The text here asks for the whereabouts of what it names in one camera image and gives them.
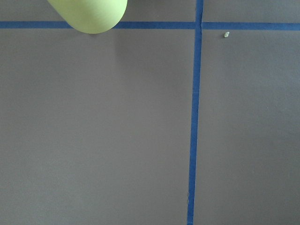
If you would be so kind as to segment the yellow cup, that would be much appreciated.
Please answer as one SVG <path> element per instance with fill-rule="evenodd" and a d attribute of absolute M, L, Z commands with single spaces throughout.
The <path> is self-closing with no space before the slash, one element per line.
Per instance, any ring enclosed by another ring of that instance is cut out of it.
<path fill-rule="evenodd" d="M 50 0 L 49 4 L 75 30 L 98 34 L 113 28 L 123 17 L 127 0 Z"/>

